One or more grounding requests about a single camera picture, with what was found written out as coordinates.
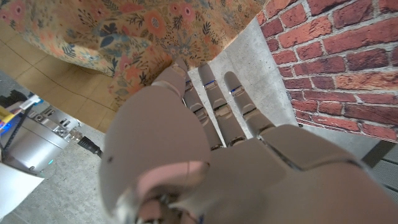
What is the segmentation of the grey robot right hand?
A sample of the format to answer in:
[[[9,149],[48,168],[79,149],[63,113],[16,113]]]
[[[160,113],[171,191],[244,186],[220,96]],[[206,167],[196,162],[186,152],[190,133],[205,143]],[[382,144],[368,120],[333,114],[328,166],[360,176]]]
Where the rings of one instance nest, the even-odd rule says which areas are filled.
[[[2,162],[23,172],[37,175],[46,169],[68,146],[83,136],[77,128],[81,122],[54,106],[42,112],[29,111],[20,128],[17,118],[1,137],[5,148]]]

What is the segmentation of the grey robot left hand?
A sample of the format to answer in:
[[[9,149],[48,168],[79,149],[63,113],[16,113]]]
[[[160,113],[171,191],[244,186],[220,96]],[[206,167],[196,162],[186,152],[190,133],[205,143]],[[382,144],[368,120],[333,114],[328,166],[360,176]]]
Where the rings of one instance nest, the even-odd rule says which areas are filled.
[[[354,155],[276,126],[233,72],[198,69],[210,119],[182,60],[131,96],[108,128],[99,189],[109,223],[396,223],[397,204]]]

